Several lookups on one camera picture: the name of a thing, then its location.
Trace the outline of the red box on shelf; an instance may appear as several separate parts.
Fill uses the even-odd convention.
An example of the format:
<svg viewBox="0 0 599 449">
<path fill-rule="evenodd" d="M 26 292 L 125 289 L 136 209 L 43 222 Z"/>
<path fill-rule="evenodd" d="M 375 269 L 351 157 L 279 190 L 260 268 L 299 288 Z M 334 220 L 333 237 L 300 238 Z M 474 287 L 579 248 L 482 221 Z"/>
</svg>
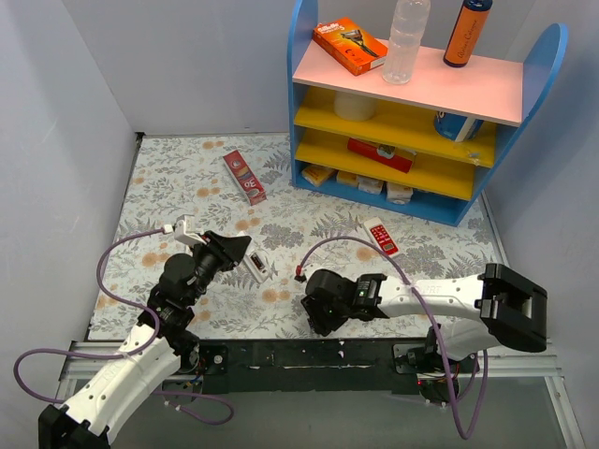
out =
<svg viewBox="0 0 599 449">
<path fill-rule="evenodd" d="M 408 173 L 416 160 L 414 151 L 355 138 L 348 139 L 347 149 L 402 173 Z"/>
</svg>

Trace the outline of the orange razor box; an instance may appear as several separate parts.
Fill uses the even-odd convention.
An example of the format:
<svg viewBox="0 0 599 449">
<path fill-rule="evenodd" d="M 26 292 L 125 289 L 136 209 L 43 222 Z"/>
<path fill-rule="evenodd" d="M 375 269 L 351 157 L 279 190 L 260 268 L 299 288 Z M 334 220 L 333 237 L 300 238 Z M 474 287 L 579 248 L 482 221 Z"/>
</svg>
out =
<svg viewBox="0 0 599 449">
<path fill-rule="evenodd" d="M 313 40 L 352 75 L 384 64 L 387 46 L 347 17 L 318 24 Z"/>
</svg>

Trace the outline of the orange cylindrical bottle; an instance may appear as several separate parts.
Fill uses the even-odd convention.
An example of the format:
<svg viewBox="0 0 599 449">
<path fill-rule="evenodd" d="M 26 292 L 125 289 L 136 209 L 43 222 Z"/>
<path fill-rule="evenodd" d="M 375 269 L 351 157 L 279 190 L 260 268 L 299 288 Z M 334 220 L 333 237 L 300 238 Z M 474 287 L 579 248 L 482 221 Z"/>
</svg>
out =
<svg viewBox="0 0 599 449">
<path fill-rule="evenodd" d="M 468 64 L 491 7 L 491 0 L 464 0 L 462 2 L 460 13 L 443 56 L 446 65 L 464 67 Z"/>
</svg>

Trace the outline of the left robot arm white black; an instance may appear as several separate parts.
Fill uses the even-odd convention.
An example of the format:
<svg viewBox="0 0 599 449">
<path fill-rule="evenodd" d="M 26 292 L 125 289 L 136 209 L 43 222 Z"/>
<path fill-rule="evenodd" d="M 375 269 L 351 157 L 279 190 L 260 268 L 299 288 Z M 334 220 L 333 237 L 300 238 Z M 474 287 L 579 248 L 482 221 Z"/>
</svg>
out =
<svg viewBox="0 0 599 449">
<path fill-rule="evenodd" d="M 118 352 L 61 406 L 38 418 L 41 448 L 108 448 L 133 412 L 169 376 L 198 373 L 208 357 L 187 331 L 193 306 L 220 272 L 234 269 L 251 238 L 226 238 L 212 231 L 183 237 L 186 253 L 164 265 L 147 306 Z"/>
</svg>

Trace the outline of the red toothpaste box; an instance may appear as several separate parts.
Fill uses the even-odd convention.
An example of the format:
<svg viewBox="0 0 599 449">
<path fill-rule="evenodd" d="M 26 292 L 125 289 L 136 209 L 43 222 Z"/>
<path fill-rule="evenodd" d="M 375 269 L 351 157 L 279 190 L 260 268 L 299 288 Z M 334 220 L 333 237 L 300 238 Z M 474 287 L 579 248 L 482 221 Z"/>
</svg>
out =
<svg viewBox="0 0 599 449">
<path fill-rule="evenodd" d="M 267 199 L 262 183 L 239 151 L 226 154 L 223 160 L 232 179 L 241 189 L 244 198 L 251 206 L 257 205 Z"/>
</svg>

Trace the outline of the red white remote control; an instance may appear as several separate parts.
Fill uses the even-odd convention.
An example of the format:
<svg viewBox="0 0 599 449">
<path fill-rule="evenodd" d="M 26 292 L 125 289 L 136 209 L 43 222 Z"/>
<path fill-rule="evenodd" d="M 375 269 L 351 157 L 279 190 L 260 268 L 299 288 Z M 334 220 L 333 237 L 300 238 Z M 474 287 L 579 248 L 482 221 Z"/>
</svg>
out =
<svg viewBox="0 0 599 449">
<path fill-rule="evenodd" d="M 389 257 L 399 254 L 399 247 L 390 236 L 387 228 L 380 218 L 374 217 L 362 224 L 371 242 Z"/>
</svg>

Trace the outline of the white paper roll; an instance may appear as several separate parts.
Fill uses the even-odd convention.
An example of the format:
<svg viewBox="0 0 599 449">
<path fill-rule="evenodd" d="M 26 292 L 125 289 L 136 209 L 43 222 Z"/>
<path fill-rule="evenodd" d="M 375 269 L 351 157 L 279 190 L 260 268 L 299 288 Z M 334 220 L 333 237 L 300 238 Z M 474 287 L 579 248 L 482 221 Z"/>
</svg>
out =
<svg viewBox="0 0 599 449">
<path fill-rule="evenodd" d="M 376 98 L 341 91 L 335 93 L 333 110 L 343 120 L 364 122 L 375 115 L 376 109 Z"/>
</svg>

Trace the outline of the yellow white pack middle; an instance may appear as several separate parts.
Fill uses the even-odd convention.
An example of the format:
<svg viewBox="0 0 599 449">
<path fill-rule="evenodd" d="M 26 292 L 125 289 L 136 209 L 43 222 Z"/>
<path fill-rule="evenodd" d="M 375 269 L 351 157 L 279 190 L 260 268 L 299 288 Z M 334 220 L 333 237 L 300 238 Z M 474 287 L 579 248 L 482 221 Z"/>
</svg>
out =
<svg viewBox="0 0 599 449">
<path fill-rule="evenodd" d="M 381 180 L 341 170 L 337 172 L 336 182 L 341 185 L 357 188 L 361 192 L 371 195 L 380 195 L 384 186 L 384 182 Z"/>
</svg>

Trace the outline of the yellow soap pack left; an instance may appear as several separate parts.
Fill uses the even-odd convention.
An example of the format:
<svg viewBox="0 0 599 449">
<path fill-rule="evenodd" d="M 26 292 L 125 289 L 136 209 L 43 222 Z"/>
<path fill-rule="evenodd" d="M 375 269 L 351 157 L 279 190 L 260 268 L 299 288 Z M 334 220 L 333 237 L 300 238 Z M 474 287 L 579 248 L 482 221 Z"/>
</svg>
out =
<svg viewBox="0 0 599 449">
<path fill-rule="evenodd" d="M 337 172 L 331 167 L 310 164 L 301 171 L 301 176 L 314 187 L 320 187 Z"/>
</svg>

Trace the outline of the aluminium rail frame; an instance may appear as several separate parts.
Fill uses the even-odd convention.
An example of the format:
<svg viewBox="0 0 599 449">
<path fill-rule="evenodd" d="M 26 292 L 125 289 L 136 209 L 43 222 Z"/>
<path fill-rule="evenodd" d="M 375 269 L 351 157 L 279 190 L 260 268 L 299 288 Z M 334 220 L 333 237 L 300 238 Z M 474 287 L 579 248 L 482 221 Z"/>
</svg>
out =
<svg viewBox="0 0 599 449">
<path fill-rule="evenodd" d="M 585 443 L 577 425 L 577 420 L 565 391 L 562 368 L 552 349 L 542 354 L 527 354 L 518 351 L 491 348 L 487 356 L 471 357 L 461 362 L 460 376 L 466 378 L 472 373 L 488 378 L 514 378 L 528 380 L 541 378 L 544 380 L 550 395 L 550 403 L 559 423 L 566 447 L 582 448 Z M 421 400 L 416 395 L 393 394 L 400 398 Z"/>
</svg>

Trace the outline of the floral table mat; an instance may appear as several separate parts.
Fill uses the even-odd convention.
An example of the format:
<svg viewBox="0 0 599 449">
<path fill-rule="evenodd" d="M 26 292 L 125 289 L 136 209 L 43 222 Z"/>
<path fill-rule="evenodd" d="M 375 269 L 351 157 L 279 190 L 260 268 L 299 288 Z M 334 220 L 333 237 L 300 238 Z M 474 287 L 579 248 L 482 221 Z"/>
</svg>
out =
<svg viewBox="0 0 599 449">
<path fill-rule="evenodd" d="M 262 183 L 265 201 L 251 206 L 244 198 L 223 160 L 233 151 Z M 203 339 L 311 338 L 304 288 L 294 280 L 300 260 L 348 278 L 403 270 L 417 281 L 474 275 L 503 258 L 482 202 L 452 227 L 297 189 L 290 168 L 289 138 L 281 134 L 142 140 L 117 230 L 124 244 L 110 255 L 88 339 L 125 337 L 167 259 L 183 250 L 155 229 L 186 213 L 223 236 L 247 233 L 273 266 L 262 284 L 245 267 L 215 278 L 189 326 Z M 398 245 L 395 257 L 366 234 L 362 224 L 374 217 Z"/>
</svg>

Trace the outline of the clear plastic bottle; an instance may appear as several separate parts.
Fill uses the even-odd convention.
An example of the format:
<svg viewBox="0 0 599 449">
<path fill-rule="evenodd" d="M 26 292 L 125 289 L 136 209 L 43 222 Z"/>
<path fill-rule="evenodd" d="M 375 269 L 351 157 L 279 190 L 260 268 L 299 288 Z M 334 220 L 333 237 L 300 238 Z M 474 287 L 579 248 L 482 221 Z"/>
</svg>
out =
<svg viewBox="0 0 599 449">
<path fill-rule="evenodd" d="M 431 10 L 430 0 L 397 2 L 382 77 L 391 84 L 405 84 L 411 78 Z"/>
</svg>

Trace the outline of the blue shelf unit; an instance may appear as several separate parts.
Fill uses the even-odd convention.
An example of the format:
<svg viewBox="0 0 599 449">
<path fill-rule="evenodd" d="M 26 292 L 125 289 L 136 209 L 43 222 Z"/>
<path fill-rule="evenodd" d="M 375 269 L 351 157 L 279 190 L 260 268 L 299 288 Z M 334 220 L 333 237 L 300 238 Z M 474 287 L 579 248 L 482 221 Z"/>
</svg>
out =
<svg viewBox="0 0 599 449">
<path fill-rule="evenodd" d="M 473 57 L 463 68 L 446 65 L 438 49 L 418 51 L 415 72 L 404 85 L 386 83 L 379 70 L 354 76 L 313 40 L 318 4 L 299 1 L 287 43 L 291 181 L 308 188 L 301 171 L 310 164 L 412 187 L 405 205 L 328 180 L 318 192 L 393 210 L 424 220 L 458 225 L 496 169 L 545 102 L 560 72 L 568 30 L 550 25 L 521 63 Z M 364 122 L 339 118 L 337 91 L 377 99 Z M 476 136 L 453 142 L 434 128 L 437 111 L 483 120 Z M 350 138 L 411 150 L 408 173 L 350 152 Z"/>
</svg>

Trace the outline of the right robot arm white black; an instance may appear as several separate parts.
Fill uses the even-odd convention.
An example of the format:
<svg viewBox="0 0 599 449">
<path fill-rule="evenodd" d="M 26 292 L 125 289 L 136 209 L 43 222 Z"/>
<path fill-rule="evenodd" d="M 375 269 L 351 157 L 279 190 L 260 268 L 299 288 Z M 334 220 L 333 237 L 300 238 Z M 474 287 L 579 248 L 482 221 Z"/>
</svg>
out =
<svg viewBox="0 0 599 449">
<path fill-rule="evenodd" d="M 420 280 L 413 286 L 381 273 L 352 281 L 314 265 L 296 279 L 305 285 L 301 304 L 320 336 L 350 319 L 370 322 L 420 313 L 454 318 L 451 325 L 431 326 L 421 346 L 401 355 L 401 362 L 421 372 L 445 371 L 499 346 L 532 354 L 547 348 L 547 291 L 502 264 L 488 264 L 479 275 Z"/>
</svg>

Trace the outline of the white pack right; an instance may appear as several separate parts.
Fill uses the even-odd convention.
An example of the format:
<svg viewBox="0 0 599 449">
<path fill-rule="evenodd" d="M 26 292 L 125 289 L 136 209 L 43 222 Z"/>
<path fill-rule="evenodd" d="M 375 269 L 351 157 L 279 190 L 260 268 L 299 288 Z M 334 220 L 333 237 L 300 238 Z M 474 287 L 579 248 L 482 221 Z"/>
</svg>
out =
<svg viewBox="0 0 599 449">
<path fill-rule="evenodd" d="M 412 187 L 407 187 L 397 183 L 388 182 L 386 184 L 387 201 L 392 204 L 405 205 L 408 204 L 413 196 L 414 190 Z"/>
</svg>

